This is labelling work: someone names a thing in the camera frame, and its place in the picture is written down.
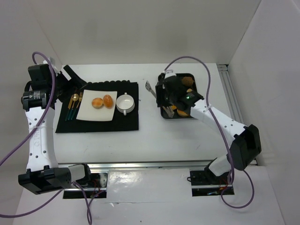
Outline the metal tongs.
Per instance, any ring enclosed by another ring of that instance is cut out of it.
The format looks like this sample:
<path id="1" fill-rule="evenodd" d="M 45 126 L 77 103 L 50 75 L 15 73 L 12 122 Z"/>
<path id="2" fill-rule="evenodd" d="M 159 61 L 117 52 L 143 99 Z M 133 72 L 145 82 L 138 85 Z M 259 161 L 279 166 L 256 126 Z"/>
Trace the metal tongs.
<path id="1" fill-rule="evenodd" d="M 149 91 L 149 92 L 154 96 L 155 99 L 157 98 L 156 93 L 155 93 L 155 91 L 152 89 L 152 87 L 151 87 L 149 81 L 146 81 L 146 83 L 145 83 L 145 88 L 146 88 L 147 91 Z M 171 109 L 171 107 L 169 107 L 169 106 L 168 106 L 168 107 L 164 107 L 164 106 L 163 106 L 162 108 L 163 108 L 164 111 L 167 113 L 167 115 L 168 115 L 169 118 L 172 118 L 172 117 L 174 116 L 174 111 Z"/>

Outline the round golden bun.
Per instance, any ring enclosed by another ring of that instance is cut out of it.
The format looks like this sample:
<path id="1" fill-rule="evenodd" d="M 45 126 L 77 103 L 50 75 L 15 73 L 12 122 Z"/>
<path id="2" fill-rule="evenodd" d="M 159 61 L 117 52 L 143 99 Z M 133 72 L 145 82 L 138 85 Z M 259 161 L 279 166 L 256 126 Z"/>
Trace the round golden bun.
<path id="1" fill-rule="evenodd" d="M 91 105 L 95 109 L 100 109 L 103 106 L 103 100 L 102 98 L 95 98 L 92 100 Z"/>

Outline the orange glazed bun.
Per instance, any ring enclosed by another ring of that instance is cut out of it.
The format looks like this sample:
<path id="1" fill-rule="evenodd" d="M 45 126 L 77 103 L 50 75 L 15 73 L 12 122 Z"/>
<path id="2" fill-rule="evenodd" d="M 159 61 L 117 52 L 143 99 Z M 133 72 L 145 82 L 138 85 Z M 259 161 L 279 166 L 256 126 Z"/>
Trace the orange glazed bun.
<path id="1" fill-rule="evenodd" d="M 112 108 L 113 106 L 113 99 L 110 95 L 104 95 L 103 97 L 103 105 L 106 107 L 106 108 Z"/>

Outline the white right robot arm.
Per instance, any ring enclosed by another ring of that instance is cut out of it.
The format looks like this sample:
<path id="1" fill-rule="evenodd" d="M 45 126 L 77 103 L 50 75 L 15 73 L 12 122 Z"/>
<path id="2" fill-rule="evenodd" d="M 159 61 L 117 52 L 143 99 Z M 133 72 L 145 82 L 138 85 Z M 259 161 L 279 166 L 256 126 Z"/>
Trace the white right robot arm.
<path id="1" fill-rule="evenodd" d="M 219 132 L 228 148 L 227 154 L 214 159 L 205 168 L 208 179 L 243 171 L 262 151 L 259 130 L 246 126 L 222 113 L 195 90 L 189 90 L 177 75 L 161 73 L 155 86 L 159 107 L 175 106 L 178 110 Z"/>

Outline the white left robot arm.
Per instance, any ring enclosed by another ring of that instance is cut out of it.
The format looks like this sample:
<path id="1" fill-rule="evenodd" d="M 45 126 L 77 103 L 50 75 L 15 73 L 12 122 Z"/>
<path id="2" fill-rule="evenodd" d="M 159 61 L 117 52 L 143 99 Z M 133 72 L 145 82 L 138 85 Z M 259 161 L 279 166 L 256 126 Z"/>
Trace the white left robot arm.
<path id="1" fill-rule="evenodd" d="M 85 185 L 91 176 L 86 163 L 59 167 L 55 156 L 55 102 L 71 100 L 76 91 L 87 85 L 70 66 L 66 65 L 63 69 L 70 80 L 61 71 L 52 76 L 47 64 L 29 67 L 31 80 L 21 98 L 29 125 L 30 150 L 26 172 L 18 176 L 18 182 L 36 195 L 71 188 L 73 182 Z"/>

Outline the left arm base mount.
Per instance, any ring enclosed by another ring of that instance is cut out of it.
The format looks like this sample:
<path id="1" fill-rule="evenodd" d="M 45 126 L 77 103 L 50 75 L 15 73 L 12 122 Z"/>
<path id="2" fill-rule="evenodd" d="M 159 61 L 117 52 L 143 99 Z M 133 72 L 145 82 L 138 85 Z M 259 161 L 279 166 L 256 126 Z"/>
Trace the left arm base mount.
<path id="1" fill-rule="evenodd" d="M 71 172 L 71 184 L 64 189 L 63 199 L 106 198 L 108 172 L 88 164 L 60 165 Z"/>

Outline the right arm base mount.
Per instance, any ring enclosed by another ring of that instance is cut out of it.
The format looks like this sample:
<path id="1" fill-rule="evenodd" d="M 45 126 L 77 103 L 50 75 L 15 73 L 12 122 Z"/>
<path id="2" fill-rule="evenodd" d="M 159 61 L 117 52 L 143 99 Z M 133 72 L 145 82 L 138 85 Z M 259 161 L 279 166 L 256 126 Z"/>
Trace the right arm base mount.
<path id="1" fill-rule="evenodd" d="M 192 196 L 217 196 L 221 195 L 221 192 L 226 188 L 225 195 L 233 195 L 234 190 L 232 186 L 228 185 L 227 177 L 229 172 L 225 172 L 219 176 L 216 176 L 209 166 L 216 160 L 210 161 L 209 164 L 202 170 L 190 171 L 190 176 L 187 177 L 187 181 L 191 184 Z"/>

